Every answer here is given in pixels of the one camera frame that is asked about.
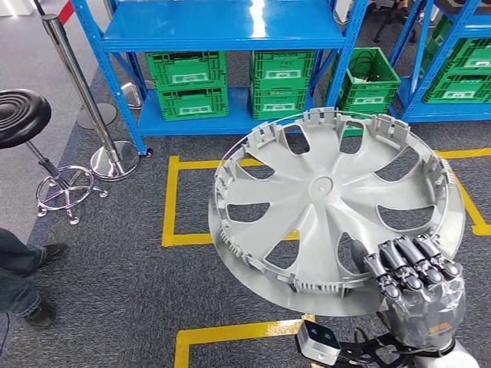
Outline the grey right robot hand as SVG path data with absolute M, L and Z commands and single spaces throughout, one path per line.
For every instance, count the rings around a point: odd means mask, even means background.
M 354 241 L 353 258 L 368 272 L 381 300 L 378 317 L 398 342 L 414 349 L 444 350 L 465 313 L 463 267 L 446 258 L 428 234 L 403 235 L 369 252 Z

